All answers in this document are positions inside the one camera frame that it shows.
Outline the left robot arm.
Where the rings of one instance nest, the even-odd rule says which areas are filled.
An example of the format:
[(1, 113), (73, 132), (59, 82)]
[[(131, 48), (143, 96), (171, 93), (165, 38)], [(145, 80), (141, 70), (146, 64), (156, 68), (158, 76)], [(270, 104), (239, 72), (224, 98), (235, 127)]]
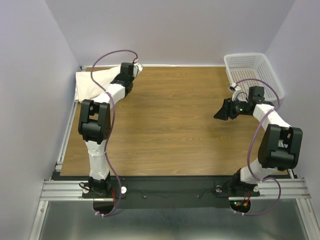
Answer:
[(85, 199), (107, 198), (114, 193), (106, 156), (107, 142), (115, 121), (111, 110), (131, 92), (138, 73), (137, 64), (123, 62), (100, 96), (81, 103), (78, 132), (87, 147), (90, 166), (88, 181), (79, 184)]

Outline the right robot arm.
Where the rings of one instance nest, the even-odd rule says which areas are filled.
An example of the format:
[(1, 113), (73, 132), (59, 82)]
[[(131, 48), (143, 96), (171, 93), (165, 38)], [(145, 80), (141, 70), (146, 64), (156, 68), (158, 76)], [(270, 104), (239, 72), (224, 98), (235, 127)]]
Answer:
[(259, 128), (264, 129), (257, 159), (247, 161), (232, 177), (230, 190), (235, 195), (253, 192), (261, 180), (277, 171), (294, 169), (299, 160), (303, 131), (286, 123), (276, 112), (276, 106), (265, 99), (262, 86), (252, 86), (245, 100), (239, 100), (242, 90), (238, 84), (229, 86), (230, 98), (223, 101), (221, 109), (213, 116), (218, 120), (233, 120), (239, 115), (253, 116)]

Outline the white t shirt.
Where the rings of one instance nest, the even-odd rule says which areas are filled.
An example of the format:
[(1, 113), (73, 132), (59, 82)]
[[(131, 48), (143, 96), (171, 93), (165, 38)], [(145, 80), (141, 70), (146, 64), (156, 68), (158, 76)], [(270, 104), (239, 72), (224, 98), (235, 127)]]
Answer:
[[(114, 78), (120, 73), (120, 66), (115, 66), (110, 69), (93, 71), (94, 80), (107, 89)], [(104, 91), (91, 78), (91, 72), (79, 71), (75, 73), (75, 94), (74, 100), (82, 102), (85, 99), (92, 100), (102, 94)]]

